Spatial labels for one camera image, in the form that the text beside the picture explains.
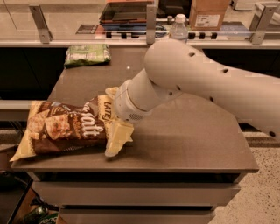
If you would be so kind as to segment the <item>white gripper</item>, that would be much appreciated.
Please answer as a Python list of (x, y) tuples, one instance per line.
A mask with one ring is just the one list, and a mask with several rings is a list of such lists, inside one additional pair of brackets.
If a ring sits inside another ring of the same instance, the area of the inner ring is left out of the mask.
[(143, 111), (132, 102), (129, 84), (130, 80), (126, 80), (120, 87), (105, 89), (107, 97), (114, 100), (115, 114), (123, 120), (105, 122), (107, 137), (105, 156), (109, 158), (116, 156), (127, 142), (132, 142), (134, 126), (131, 123), (138, 123), (151, 114), (151, 110)]

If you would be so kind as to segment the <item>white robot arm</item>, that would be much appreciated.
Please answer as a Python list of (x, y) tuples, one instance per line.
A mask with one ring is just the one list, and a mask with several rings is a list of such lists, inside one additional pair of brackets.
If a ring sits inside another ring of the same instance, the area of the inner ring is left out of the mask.
[(280, 80), (223, 66), (175, 39), (154, 43), (143, 70), (113, 94), (117, 115), (105, 150), (113, 157), (131, 140), (133, 124), (183, 93), (212, 100), (238, 119), (280, 140)]

